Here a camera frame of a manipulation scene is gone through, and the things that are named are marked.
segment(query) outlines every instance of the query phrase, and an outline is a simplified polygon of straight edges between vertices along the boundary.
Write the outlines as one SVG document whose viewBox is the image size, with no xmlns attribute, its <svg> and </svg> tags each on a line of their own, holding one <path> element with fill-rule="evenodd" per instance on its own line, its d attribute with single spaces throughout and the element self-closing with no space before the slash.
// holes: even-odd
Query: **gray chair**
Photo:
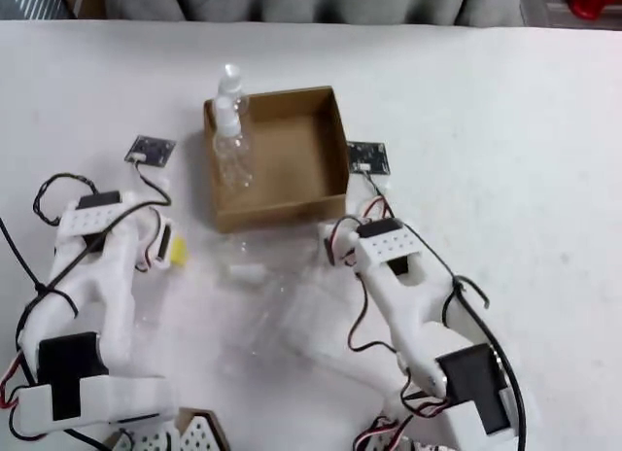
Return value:
<svg viewBox="0 0 622 451">
<path fill-rule="evenodd" d="M 520 0 L 106 0 L 108 18 L 519 26 Z"/>
</svg>

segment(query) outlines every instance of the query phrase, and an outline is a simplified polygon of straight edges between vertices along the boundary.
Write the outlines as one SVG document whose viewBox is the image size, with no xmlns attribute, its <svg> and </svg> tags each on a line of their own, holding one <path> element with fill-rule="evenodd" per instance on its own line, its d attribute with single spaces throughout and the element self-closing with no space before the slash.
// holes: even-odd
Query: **circuit board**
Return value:
<svg viewBox="0 0 622 451">
<path fill-rule="evenodd" d="M 137 153 L 145 156 L 145 160 L 142 160 L 141 163 L 148 166 L 164 167 L 171 157 L 175 145 L 176 142 L 173 140 L 139 135 L 136 137 L 132 148 L 125 155 L 125 161 L 132 162 L 133 159 L 130 156 Z"/>
<path fill-rule="evenodd" d="M 384 143 L 348 142 L 351 173 L 391 174 Z"/>
</svg>

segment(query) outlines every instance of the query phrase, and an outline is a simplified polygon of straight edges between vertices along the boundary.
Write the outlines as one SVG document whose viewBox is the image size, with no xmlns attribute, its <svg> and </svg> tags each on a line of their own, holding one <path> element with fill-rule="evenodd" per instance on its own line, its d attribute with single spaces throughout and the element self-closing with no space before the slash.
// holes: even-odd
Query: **wire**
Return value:
<svg viewBox="0 0 622 451">
<path fill-rule="evenodd" d="M 367 308 L 369 306 L 369 294 L 367 292 L 367 287 L 365 286 L 365 282 L 363 281 L 363 279 L 361 279 L 361 277 L 359 277 L 359 281 L 361 281 L 361 286 L 363 287 L 363 309 L 361 310 L 361 313 L 355 320 L 354 324 L 350 328 L 350 332 L 348 333 L 348 347 L 353 352 L 362 352 L 374 346 L 382 346 L 382 347 L 387 348 L 392 353 L 396 354 L 397 353 L 396 349 L 384 341 L 372 341 L 372 342 L 368 342 L 367 344 L 364 344 L 363 346 L 352 345 L 352 338 L 354 337 L 354 333 L 359 327 L 359 325 L 361 324 L 361 322 L 363 321 L 363 318 L 365 318 L 365 315 L 367 314 Z"/>
<path fill-rule="evenodd" d="M 447 272 L 451 275 L 451 278 L 454 279 L 455 274 L 454 272 L 451 270 L 451 268 L 449 267 L 449 265 L 445 262 L 444 259 L 442 259 L 440 257 L 440 255 L 430 246 L 430 244 L 428 242 L 426 242 L 426 240 L 421 236 L 421 234 L 419 234 L 419 232 L 417 232 L 415 229 L 412 228 L 411 225 L 409 225 L 408 223 L 403 223 L 404 226 L 410 230 L 410 232 L 412 232 L 415 237 L 417 237 L 417 239 L 419 239 L 419 241 L 424 244 L 424 246 L 430 251 L 430 253 L 432 255 L 434 255 L 436 257 L 436 259 L 440 262 L 440 264 L 443 265 L 443 267 L 447 270 Z"/>
<path fill-rule="evenodd" d="M 501 359 L 501 364 L 505 369 L 505 373 L 507 373 L 507 378 L 509 379 L 509 383 L 514 391 L 514 398 L 516 400 L 516 411 L 518 414 L 518 451 L 525 451 L 526 441 L 527 441 L 527 420 L 526 420 L 526 412 L 525 412 L 525 403 L 523 402 L 523 395 L 521 393 L 520 386 L 518 384 L 518 379 L 516 378 L 516 373 L 512 369 L 512 365 L 507 358 L 507 355 L 503 351 L 501 344 L 497 340 L 497 338 L 490 331 L 488 326 L 484 323 L 484 321 L 477 315 L 477 312 L 473 310 L 473 307 L 468 303 L 463 294 L 463 286 L 461 283 L 467 283 L 472 288 L 475 289 L 476 292 L 481 291 L 470 279 L 465 276 L 457 276 L 456 279 L 459 283 L 456 285 L 456 299 L 458 302 L 465 308 L 466 312 L 470 315 L 473 321 L 479 326 L 479 328 L 484 332 L 488 340 L 493 346 L 493 349 L 497 351 L 497 355 Z"/>
<path fill-rule="evenodd" d="M 4 225 L 4 221 L 2 220 L 2 218 L 0 218 L 0 230 L 2 230 L 2 234 L 4 235 L 4 238 L 7 241 L 7 244 L 9 244 L 11 251 L 16 256 L 17 261 L 19 262 L 23 270 L 26 272 L 30 280 L 35 285 L 39 284 L 39 279 L 37 279 L 37 276 L 35 276 L 35 274 L 32 272 L 32 270 L 30 269 L 30 266 L 28 266 L 28 263 L 26 263 L 26 260 L 23 259 L 23 256 L 17 249 L 17 246 L 15 242 L 13 241 L 13 238 L 11 237 L 11 234 L 7 230 L 7 227 Z"/>
<path fill-rule="evenodd" d="M 76 438 L 78 441 L 88 444 L 89 446 L 92 446 L 93 448 L 99 451 L 112 451 L 108 446 L 104 445 L 103 443 L 100 443 L 96 439 L 93 439 L 90 436 L 86 436 L 85 434 L 81 434 L 80 432 L 77 432 L 75 430 L 72 430 L 72 429 L 65 430 L 65 433 L 71 436 L 72 438 Z"/>
<path fill-rule="evenodd" d="M 157 211 L 156 208 L 154 208 L 154 207 L 151 207 L 150 210 L 154 210 L 154 212 L 155 212 L 155 217 L 157 218 L 157 226 L 155 227 L 154 237 L 152 238 L 152 240 L 149 242 L 149 244 L 145 248 L 145 262 L 147 263 L 147 267 L 149 267 L 149 268 L 152 267 L 152 261 L 149 258 L 149 251 L 154 246 L 154 244 L 155 244 L 155 242 L 157 240 L 157 237 L 159 236 L 159 232 L 160 232 L 160 230 L 162 228 L 162 217 L 159 214 L 159 211 Z"/>
<path fill-rule="evenodd" d="M 14 415 L 16 413 L 17 406 L 14 406 L 9 412 L 9 432 L 20 441 L 39 441 L 42 438 L 45 438 L 46 434 L 37 434 L 35 436 L 26 436 L 24 434 L 20 434 L 14 425 Z"/>
<path fill-rule="evenodd" d="M 376 206 L 378 203 L 383 203 L 382 214 L 384 214 L 385 208 L 387 206 L 386 204 L 384 204 L 384 201 L 385 199 L 382 196 L 376 196 L 365 208 L 365 211 L 363 212 L 363 217 L 366 218 L 367 216 L 369 216 L 369 213 L 371 213 L 373 207 Z"/>
<path fill-rule="evenodd" d="M 336 260 L 334 257 L 334 248 L 333 248 L 334 240 L 335 240 L 335 237 L 337 236 L 337 230 L 339 229 L 339 226 L 341 226 L 341 224 L 346 220 L 355 221 L 359 224 L 359 226 L 363 225 L 363 221 L 361 221 L 358 217 L 354 215 L 344 215 L 341 218 L 339 218 L 337 222 L 334 224 L 334 226 L 332 227 L 332 232 L 330 233 L 330 237 L 328 238 L 328 250 L 330 251 L 330 255 L 328 255 L 328 260 L 332 261 L 333 266 L 335 266 L 335 263 L 336 263 Z"/>
<path fill-rule="evenodd" d="M 14 397 L 16 396 L 17 392 L 19 390 L 23 390 L 26 387 L 26 385 L 19 385 L 16 386 L 15 388 L 13 388 L 13 390 L 11 391 L 11 394 L 9 395 L 9 402 L 13 402 L 14 401 Z"/>
<path fill-rule="evenodd" d="M 53 220 L 48 218 L 43 213 L 43 211 L 41 211 L 41 199 L 43 198 L 43 195 L 46 194 L 46 191 L 48 191 L 48 189 L 53 184 L 53 182 L 58 179 L 62 179 L 62 178 L 74 179 L 78 182 L 82 182 L 83 184 L 86 184 L 90 188 L 90 191 L 92 191 L 93 194 L 99 193 L 99 190 L 97 189 L 93 181 L 91 181 L 89 178 L 85 176 L 72 174 L 70 172 L 61 172 L 58 174 L 54 174 L 46 182 L 44 182 L 43 185 L 39 188 L 39 191 L 37 192 L 37 195 L 35 196 L 35 200 L 32 202 L 32 211 L 34 211 L 35 215 L 41 218 L 41 220 L 48 226 L 57 227 L 60 224 L 60 217 L 56 217 Z"/>
<path fill-rule="evenodd" d="M 437 252 L 434 251 L 432 247 L 430 247 L 430 245 L 428 245 L 428 243 L 421 237 L 421 235 L 419 235 L 418 232 L 415 231 L 415 229 L 413 229 L 410 225 L 406 223 L 404 223 L 404 225 L 426 246 L 426 248 L 428 248 L 428 250 L 445 267 L 447 272 L 452 277 L 453 291 L 447 297 L 442 307 L 443 324 L 447 326 L 447 310 L 449 308 L 449 304 L 451 300 L 453 298 L 456 298 L 458 302 L 466 310 L 468 315 L 473 319 L 475 324 L 479 326 L 479 328 L 482 330 L 484 335 L 488 338 L 488 341 L 490 342 L 490 344 L 493 346 L 493 349 L 499 355 L 499 358 L 501 359 L 501 364 L 503 365 L 503 369 L 505 370 L 505 373 L 507 374 L 507 378 L 509 379 L 510 386 L 512 387 L 512 391 L 514 393 L 514 400 L 516 401 L 516 412 L 518 414 L 518 451 L 525 451 L 525 446 L 527 442 L 527 417 L 526 417 L 526 411 L 525 411 L 525 404 L 523 401 L 523 395 L 521 393 L 520 385 L 518 384 L 518 379 L 516 378 L 516 373 L 512 369 L 512 365 L 509 359 L 507 358 L 507 355 L 503 351 L 499 341 L 495 338 L 495 336 L 490 331 L 486 323 L 479 317 L 479 315 L 477 315 L 477 312 L 475 312 L 475 310 L 470 306 L 468 301 L 465 299 L 465 296 L 463 294 L 463 291 L 464 291 L 463 283 L 468 284 L 475 290 L 475 292 L 484 300 L 484 306 L 486 308 L 488 308 L 490 304 L 490 299 L 486 296 L 484 291 L 482 291 L 482 289 L 479 286 L 477 286 L 477 284 L 475 284 L 471 279 L 467 278 L 466 276 L 455 275 L 454 272 L 449 267 L 449 265 L 438 255 Z M 408 373 L 408 375 L 409 375 L 408 382 L 402 389 L 400 397 L 401 397 L 401 402 L 404 405 L 404 407 L 406 407 L 408 410 L 412 412 L 413 409 L 406 403 L 406 401 L 403 398 L 403 393 L 406 391 L 408 384 L 410 383 L 410 372 Z"/>
<path fill-rule="evenodd" d="M 11 248 L 11 250 L 13 251 L 14 255 L 16 256 L 17 260 L 19 261 L 19 264 L 22 266 L 22 268 L 24 269 L 24 271 L 26 272 L 26 274 L 30 277 L 30 279 L 32 280 L 32 282 L 35 284 L 35 289 L 37 290 L 37 296 L 30 301 L 30 303 L 28 303 L 28 305 L 26 306 L 26 308 L 24 309 L 24 311 L 22 312 L 19 321 L 17 322 L 17 329 L 16 329 L 16 347 L 17 350 L 19 351 L 19 345 L 18 345 L 18 339 L 19 339 L 19 334 L 21 333 L 21 331 L 23 330 L 26 321 L 28 319 L 28 316 L 30 315 L 30 313 L 32 312 L 32 310 L 36 307 L 36 305 L 38 303 L 41 302 L 41 300 L 43 300 L 43 298 L 49 294 L 49 293 L 53 293 L 53 294 L 58 294 L 61 296 L 64 296 L 68 302 L 71 302 L 72 305 L 72 309 L 74 310 L 74 313 L 77 315 L 77 307 L 75 306 L 75 304 L 73 303 L 73 301 L 71 300 L 71 298 L 66 295 L 65 293 L 63 293 L 62 291 L 59 291 L 55 288 L 56 285 L 58 285 L 60 283 L 60 281 L 62 281 L 62 279 L 67 276 L 67 274 L 74 268 L 76 267 L 76 265 L 86 257 L 86 255 L 88 255 L 92 249 L 94 249 L 96 246 L 98 246 L 99 244 L 101 244 L 101 242 L 106 238 L 106 236 L 108 235 L 108 233 L 116 226 L 118 225 L 123 219 L 125 219 L 127 216 L 131 215 L 132 213 L 148 207 L 148 206 L 170 206 L 172 203 L 172 200 L 170 198 L 170 196 L 163 191 L 160 187 L 158 187 L 156 184 L 154 184 L 152 181 L 150 181 L 149 179 L 147 179 L 139 170 L 138 168 L 138 164 L 136 164 L 136 170 L 138 171 L 138 174 L 140 175 L 141 180 L 150 188 L 154 189 L 155 191 L 157 191 L 162 198 L 164 199 L 164 201 L 157 201 L 157 200 L 148 200 L 148 201 L 144 201 L 142 203 L 138 203 L 130 208 L 128 208 L 127 210 L 125 210 L 123 213 L 121 213 L 119 216 L 117 216 L 116 219 L 114 219 L 108 226 L 106 226 L 104 228 L 104 230 L 102 230 L 102 232 L 96 237 L 94 238 L 90 244 L 88 244 L 86 246 L 86 248 L 80 252 L 69 264 L 67 264 L 67 266 L 61 270 L 51 281 L 50 283 L 45 286 L 43 284 L 41 284 L 39 282 L 39 280 L 37 279 L 37 277 L 34 275 L 34 273 L 32 272 L 32 270 L 30 269 L 30 267 L 28 266 L 28 264 L 25 262 L 25 260 L 23 259 L 23 257 L 21 256 L 21 253 L 19 252 L 19 250 L 17 249 L 17 246 L 15 245 L 13 239 L 11 238 L 11 235 L 9 234 L 9 232 L 7 231 L 6 227 L 4 226 L 4 222 L 2 221 L 2 219 L 0 219 L 0 229 L 2 230 L 2 233 L 5 237 L 5 239 L 7 240 L 7 243 L 9 244 L 9 247 Z M 77 179 L 81 182 L 84 182 L 85 184 L 89 185 L 89 187 L 91 188 L 91 190 L 93 191 L 93 193 L 98 193 L 97 188 L 95 187 L 94 183 L 92 181 L 90 181 L 89 179 L 83 177 L 83 176 L 75 176 L 73 174 L 69 174 L 69 173 L 62 173 L 62 174 L 55 174 L 54 176 L 52 176 L 50 179 L 48 179 L 39 189 L 39 192 L 37 193 L 37 196 L 35 197 L 35 201 L 33 203 L 33 210 L 35 211 L 35 214 L 37 214 L 40 218 L 42 218 L 42 220 L 44 220 L 44 222 L 46 222 L 47 224 L 49 224 L 50 226 L 58 226 L 58 224 L 60 223 L 60 219 L 56 218 L 55 220 L 49 220 L 42 212 L 41 212 L 41 208 L 40 208 L 40 202 L 41 202 L 41 198 L 43 197 L 43 195 L 45 194 L 46 190 L 48 189 L 48 187 L 50 186 L 50 184 L 60 178 L 60 177 L 71 177 L 73 179 Z M 30 371 L 27 362 L 25 361 L 24 356 L 20 356 L 20 362 L 24 376 L 26 377 L 26 380 L 28 381 L 29 385 L 33 385 L 35 383 L 34 381 L 34 377 L 32 375 L 32 372 Z M 17 388 L 15 388 L 12 392 L 11 392 L 11 396 L 9 398 L 9 401 L 13 400 L 13 397 L 15 396 L 16 392 L 21 389 L 22 387 L 19 386 Z M 11 409 L 11 412 L 9 414 L 9 429 L 11 431 L 11 434 L 17 438 L 20 439 L 22 441 L 38 441 L 41 438 L 45 437 L 45 434 L 40 434 L 37 436 L 25 436 L 22 434 L 19 434 L 15 427 L 14 427 L 14 415 L 15 415 L 15 410 L 17 408 L 17 403 L 16 405 Z M 81 434 L 75 430 L 65 430 L 65 432 L 67 434 L 69 434 L 70 436 L 76 438 L 79 441 L 82 441 L 85 444 L 88 444 L 90 446 L 92 446 L 95 449 L 98 449 L 100 451 L 111 451 L 110 448 L 108 448 L 107 446 L 105 446 L 104 444 L 100 443 L 99 441 L 96 441 L 95 439 L 86 436 L 85 434 Z"/>
<path fill-rule="evenodd" d="M 0 382 L 0 408 L 1 409 L 11 409 L 17 405 L 17 399 L 14 399 L 14 394 L 16 390 L 11 392 L 11 395 L 8 399 L 5 399 L 5 391 L 7 388 L 7 383 L 11 378 L 13 378 L 19 368 L 21 358 L 21 352 L 17 353 L 16 357 L 13 359 L 6 373 L 2 376 L 2 381 Z"/>
<path fill-rule="evenodd" d="M 406 380 L 406 383 L 402 387 L 401 391 L 399 392 L 399 399 L 401 400 L 401 403 L 406 408 L 406 410 L 408 410 L 408 412 L 410 412 L 413 415 L 416 415 L 417 417 L 421 417 L 422 419 L 430 419 L 432 417 L 436 417 L 440 412 L 442 412 L 445 408 L 447 408 L 450 405 L 449 401 L 447 399 L 444 399 L 440 402 L 428 400 L 428 401 L 422 402 L 417 407 L 411 406 L 408 403 L 409 400 L 425 399 L 425 398 L 429 398 L 430 396 L 423 391 L 418 391 L 417 393 L 406 396 L 405 395 L 406 391 L 408 390 L 408 387 L 410 386 L 410 383 L 412 382 L 412 373 L 409 368 L 406 370 L 406 375 L 408 376 L 408 378 Z M 426 409 L 430 407 L 434 407 L 432 412 L 426 412 Z"/>
<path fill-rule="evenodd" d="M 386 448 L 388 451 L 395 451 L 397 449 L 397 446 L 399 445 L 399 441 L 401 440 L 401 436 L 404 434 L 404 430 L 406 430 L 406 427 L 408 426 L 411 420 L 412 420 L 412 415 L 409 415 L 406 418 L 406 420 L 404 420 L 401 423 L 401 425 L 396 431 L 396 434 L 393 435 L 393 438 L 391 438 L 391 441 L 389 442 L 389 445 Z"/>
<path fill-rule="evenodd" d="M 144 201 L 142 203 L 138 203 L 130 208 L 128 208 L 127 210 L 125 210 L 123 213 L 121 213 L 120 215 L 118 215 L 109 225 L 107 225 L 91 242 L 90 244 L 88 244 L 84 250 L 82 250 L 72 261 L 69 262 L 69 264 L 67 264 L 67 266 L 65 266 L 64 269 L 62 269 L 51 281 L 49 284 L 47 284 L 45 286 L 45 290 L 42 291 L 39 295 L 37 295 L 37 297 L 35 297 L 27 306 L 26 309 L 23 311 L 23 313 L 21 314 L 21 317 L 19 318 L 19 321 L 17 322 L 17 330 L 16 330 L 16 348 L 18 349 L 18 338 L 19 338 L 19 334 L 21 333 L 21 331 L 23 330 L 25 324 L 26 324 L 26 320 L 28 319 L 28 316 L 30 315 L 30 313 L 32 312 L 32 310 L 37 306 L 37 304 L 39 302 L 41 302 L 41 300 L 43 299 L 43 297 L 45 297 L 49 292 L 51 292 L 53 289 L 55 289 L 55 286 L 60 283 L 60 281 L 62 281 L 63 278 L 65 278 L 65 276 L 67 276 L 67 274 L 69 274 L 69 272 L 74 269 L 78 263 L 80 263 L 80 261 L 82 261 L 88 254 L 90 254 L 90 252 L 92 251 L 92 249 L 96 248 L 98 245 L 100 245 L 102 243 L 102 241 L 106 238 L 106 236 L 108 235 L 108 233 L 115 228 L 115 226 L 117 226 L 121 221 L 123 221 L 125 218 L 127 218 L 129 215 L 131 215 L 132 213 L 142 209 L 142 208 L 146 208 L 148 206 L 170 206 L 172 203 L 171 197 L 165 192 L 163 191 L 160 187 L 158 187 L 156 184 L 154 184 L 152 181 L 150 181 L 149 179 L 147 179 L 139 170 L 138 168 L 138 164 L 136 164 L 136 170 L 138 171 L 138 174 L 140 175 L 141 180 L 150 188 L 154 189 L 155 191 L 157 191 L 163 198 L 163 201 L 158 201 L 158 200 L 147 200 Z M 27 365 L 25 363 L 22 363 L 22 367 L 24 367 L 24 374 L 26 374 L 26 379 L 28 379 L 28 382 L 30 384 L 33 383 L 33 381 L 30 381 L 30 379 L 32 378 L 32 374 L 30 373 Z"/>
<path fill-rule="evenodd" d="M 484 291 L 482 291 L 481 288 L 479 286 L 477 286 L 477 284 L 475 284 L 472 280 L 470 280 L 466 276 L 456 276 L 455 281 L 456 280 L 463 280 L 467 284 L 469 284 L 472 288 L 474 288 L 475 291 L 477 292 L 477 294 L 484 301 L 484 308 L 488 309 L 488 307 L 490 306 L 490 299 L 486 296 Z M 454 299 L 455 296 L 456 296 L 456 291 L 452 288 L 452 292 L 445 299 L 445 302 L 443 303 L 442 310 L 440 312 L 440 319 L 441 319 L 443 325 L 446 328 L 449 328 L 449 325 L 448 325 L 448 322 L 447 322 L 447 312 L 449 311 L 449 305 L 451 304 L 451 302 L 452 302 L 452 300 Z"/>
<path fill-rule="evenodd" d="M 390 424 L 383 425 L 381 427 L 367 429 L 364 432 L 362 432 L 361 434 L 359 434 L 354 439 L 354 442 L 352 443 L 352 450 L 353 451 L 359 451 L 359 448 L 365 443 L 366 440 L 368 440 L 371 437 L 376 436 L 378 434 L 387 434 L 388 432 L 392 432 L 394 430 L 397 430 L 398 427 L 399 427 L 399 422 L 398 421 L 394 421 L 394 422 L 392 422 Z"/>
<path fill-rule="evenodd" d="M 17 246 L 16 246 L 15 242 L 13 241 L 13 238 L 11 237 L 11 234 L 7 230 L 7 227 L 5 226 L 4 221 L 2 220 L 2 218 L 0 218 L 0 230 L 2 230 L 2 234 L 4 235 L 4 238 L 6 239 L 7 243 L 9 244 L 9 247 L 11 248 L 11 250 L 14 253 L 14 255 L 16 256 L 17 261 L 19 262 L 19 264 L 21 265 L 23 270 L 26 272 L 26 274 L 28 275 L 30 280 L 35 285 L 35 292 L 37 293 L 37 297 L 35 297 L 34 300 L 39 299 L 39 297 L 41 299 L 43 299 L 43 296 L 44 296 L 44 295 L 42 295 L 43 293 L 45 293 L 45 295 L 47 295 L 49 293 L 54 293 L 54 294 L 60 295 L 61 297 L 63 297 L 67 301 L 67 303 L 71 307 L 71 310 L 74 312 L 74 318 L 77 317 L 78 313 L 79 313 L 78 307 L 76 306 L 74 301 L 71 299 L 71 297 L 69 295 L 67 295 L 66 293 L 64 293 L 63 291 L 60 291 L 58 289 L 46 288 L 46 286 L 44 284 L 42 284 L 41 281 L 39 281 L 39 278 L 37 278 L 37 276 L 32 272 L 32 270 L 28 266 L 28 263 L 26 263 L 26 261 L 24 260 L 23 256 L 21 255 L 21 253 L 17 249 Z M 34 300 L 32 300 L 26 306 L 26 308 L 30 304 L 32 304 L 34 302 Z"/>
<path fill-rule="evenodd" d="M 371 175 L 369 174 L 369 172 L 363 171 L 363 175 L 373 187 L 374 191 L 376 192 L 376 195 L 382 197 L 382 199 L 385 201 L 385 207 L 387 208 L 387 211 L 389 212 L 389 216 L 391 216 L 391 218 L 394 218 L 396 215 L 393 212 L 393 208 L 391 208 L 391 205 L 389 204 L 389 201 L 387 200 L 387 197 L 385 196 L 385 194 L 381 192 L 378 186 L 376 185 L 376 183 L 373 182 L 373 179 L 371 179 Z"/>
</svg>

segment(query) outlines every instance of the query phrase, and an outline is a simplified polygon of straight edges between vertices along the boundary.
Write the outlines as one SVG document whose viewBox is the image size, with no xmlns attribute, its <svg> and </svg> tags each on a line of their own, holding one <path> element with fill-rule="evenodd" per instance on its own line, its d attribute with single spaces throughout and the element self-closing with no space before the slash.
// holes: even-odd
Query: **white perforated plate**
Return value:
<svg viewBox="0 0 622 451">
<path fill-rule="evenodd" d="M 181 451 L 224 451 L 214 438 L 207 419 L 194 417 L 182 435 Z"/>
<path fill-rule="evenodd" d="M 194 417 L 182 436 L 172 422 L 160 427 L 144 427 L 128 431 L 134 439 L 132 451 L 224 451 L 218 445 L 209 422 L 203 417 Z M 122 435 L 113 451 L 130 451 L 131 442 Z"/>
<path fill-rule="evenodd" d="M 132 451 L 178 451 L 180 449 L 179 431 L 172 422 L 160 424 L 158 427 L 148 426 L 136 431 L 128 430 L 128 432 L 134 439 Z M 123 434 L 113 451 L 130 451 L 130 449 L 131 442 Z"/>
<path fill-rule="evenodd" d="M 84 210 L 66 211 L 60 220 L 58 234 L 71 237 L 101 232 L 114 218 L 125 211 L 125 208 L 124 204 L 115 203 Z"/>
<path fill-rule="evenodd" d="M 419 240 L 406 227 L 360 239 L 356 250 L 357 270 L 365 271 L 374 264 L 405 257 L 421 250 Z"/>
</svg>

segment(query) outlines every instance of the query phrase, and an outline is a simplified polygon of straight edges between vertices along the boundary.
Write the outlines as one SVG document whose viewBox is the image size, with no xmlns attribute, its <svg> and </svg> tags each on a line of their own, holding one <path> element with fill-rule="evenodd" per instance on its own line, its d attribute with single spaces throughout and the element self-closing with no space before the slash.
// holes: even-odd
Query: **cardboard piece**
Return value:
<svg viewBox="0 0 622 451">
<path fill-rule="evenodd" d="M 212 100 L 204 105 L 216 229 L 292 225 L 345 214 L 348 152 L 331 87 L 251 95 L 253 184 L 232 191 L 221 180 L 212 140 Z"/>
</svg>

